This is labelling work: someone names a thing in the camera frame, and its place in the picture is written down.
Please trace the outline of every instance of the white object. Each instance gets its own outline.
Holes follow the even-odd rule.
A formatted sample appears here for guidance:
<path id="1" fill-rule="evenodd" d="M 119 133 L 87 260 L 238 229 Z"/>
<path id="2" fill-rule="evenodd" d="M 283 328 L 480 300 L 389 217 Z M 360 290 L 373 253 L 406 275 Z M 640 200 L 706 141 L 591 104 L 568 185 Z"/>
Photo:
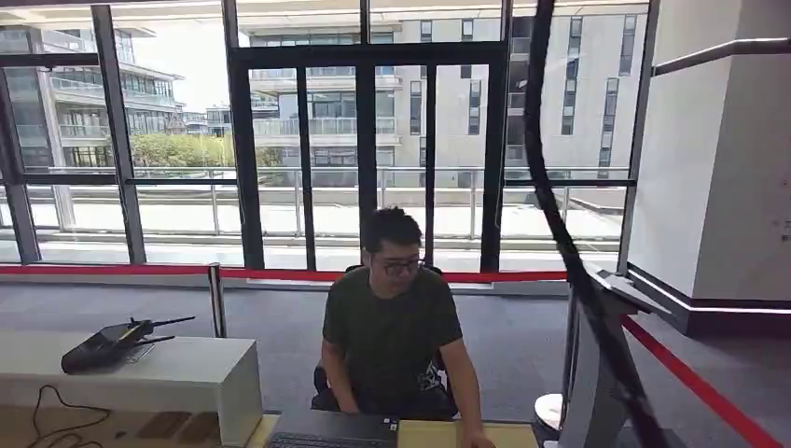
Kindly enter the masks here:
<path id="1" fill-rule="evenodd" d="M 547 426 L 560 431 L 562 407 L 562 394 L 546 394 L 535 401 L 535 415 Z"/>
<path id="2" fill-rule="evenodd" d="M 67 375 L 61 357 L 89 333 L 0 331 L 0 404 L 35 406 L 53 385 L 71 404 L 138 412 L 216 412 L 224 446 L 245 446 L 263 414 L 256 342 L 177 337 L 138 362 Z M 45 391 L 42 406 L 60 406 Z"/>

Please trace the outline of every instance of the man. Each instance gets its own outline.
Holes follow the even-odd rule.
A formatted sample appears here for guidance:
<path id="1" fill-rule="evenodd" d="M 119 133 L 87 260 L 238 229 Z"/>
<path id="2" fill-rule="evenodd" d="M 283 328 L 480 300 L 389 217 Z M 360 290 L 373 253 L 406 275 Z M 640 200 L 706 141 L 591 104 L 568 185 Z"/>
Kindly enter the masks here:
<path id="1" fill-rule="evenodd" d="M 330 389 L 314 409 L 446 419 L 456 410 L 437 376 L 439 353 L 462 415 L 464 448 L 494 447 L 480 421 L 478 377 L 467 354 L 451 289 L 422 267 L 418 224 L 385 208 L 363 234 L 365 267 L 329 290 L 322 366 Z"/>

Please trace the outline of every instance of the sky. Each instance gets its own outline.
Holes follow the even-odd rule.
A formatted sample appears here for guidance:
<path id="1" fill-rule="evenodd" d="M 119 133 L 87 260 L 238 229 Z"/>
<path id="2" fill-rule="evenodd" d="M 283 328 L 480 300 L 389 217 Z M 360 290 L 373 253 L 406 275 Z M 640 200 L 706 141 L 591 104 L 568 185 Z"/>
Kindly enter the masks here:
<path id="1" fill-rule="evenodd" d="M 132 40 L 139 65 L 184 77 L 173 84 L 175 100 L 190 112 L 227 104 L 228 72 L 222 24 L 180 21 L 147 27 L 156 37 Z"/>

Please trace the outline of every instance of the red barrier rope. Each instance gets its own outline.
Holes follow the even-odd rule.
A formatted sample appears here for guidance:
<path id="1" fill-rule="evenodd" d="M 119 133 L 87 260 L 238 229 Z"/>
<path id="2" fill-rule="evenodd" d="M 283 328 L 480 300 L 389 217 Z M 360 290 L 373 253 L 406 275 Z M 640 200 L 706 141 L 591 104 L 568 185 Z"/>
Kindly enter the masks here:
<path id="1" fill-rule="evenodd" d="M 782 448 L 768 432 L 760 427 L 747 415 L 739 411 L 728 399 L 720 395 L 713 387 L 706 383 L 700 376 L 681 362 L 664 345 L 659 343 L 645 329 L 624 315 L 621 325 L 634 336 L 659 362 L 662 363 L 681 383 L 686 385 L 695 395 L 717 415 L 726 421 L 750 445 L 760 448 Z"/>
<path id="2" fill-rule="evenodd" d="M 115 265 L 0 265 L 0 275 L 197 275 L 206 274 L 208 266 L 178 264 L 115 264 Z M 338 271 L 306 271 L 298 269 L 220 268 L 225 278 L 259 280 L 290 280 L 302 282 L 334 282 L 343 276 Z M 536 282 L 566 279 L 565 271 L 534 271 L 528 273 L 444 273 L 449 283 Z"/>
<path id="3" fill-rule="evenodd" d="M 290 269 L 243 269 L 221 268 L 220 275 L 225 278 L 255 278 L 263 280 L 292 280 L 306 282 L 334 282 L 343 273 L 331 271 L 305 271 Z M 442 278 L 448 283 L 494 283 L 494 282 L 535 282 L 541 280 L 565 280 L 564 271 L 535 271 L 529 273 L 444 273 Z"/>
<path id="4" fill-rule="evenodd" d="M 106 264 L 62 266 L 27 264 L 0 266 L 0 275 L 206 275 L 207 266 L 177 264 Z"/>

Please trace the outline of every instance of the office chair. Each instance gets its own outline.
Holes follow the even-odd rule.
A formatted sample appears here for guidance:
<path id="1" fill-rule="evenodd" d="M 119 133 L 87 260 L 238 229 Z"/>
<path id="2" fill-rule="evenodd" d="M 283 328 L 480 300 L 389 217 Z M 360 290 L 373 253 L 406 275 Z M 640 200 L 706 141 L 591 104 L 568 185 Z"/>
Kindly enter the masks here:
<path id="1" fill-rule="evenodd" d="M 362 267 L 362 264 L 354 264 L 346 268 L 344 273 L 350 273 L 351 271 Z M 430 266 L 424 265 L 425 269 L 430 269 L 439 275 L 442 275 L 442 271 L 437 266 Z M 434 358 L 432 359 L 434 366 L 437 367 L 438 371 L 445 372 L 445 384 L 442 385 L 445 387 L 445 393 L 448 394 L 448 400 L 451 403 L 452 408 L 456 411 L 454 414 L 459 412 L 458 406 L 456 406 L 456 398 L 453 396 L 453 388 L 451 387 L 451 376 L 448 375 L 448 369 L 445 367 L 445 361 L 442 360 L 442 354 L 439 353 L 439 350 L 434 354 Z M 326 371 L 324 367 L 321 365 L 321 360 L 316 364 L 316 368 L 313 369 L 313 386 L 316 388 L 316 393 L 321 393 L 327 389 L 329 389 L 329 382 L 326 378 Z"/>

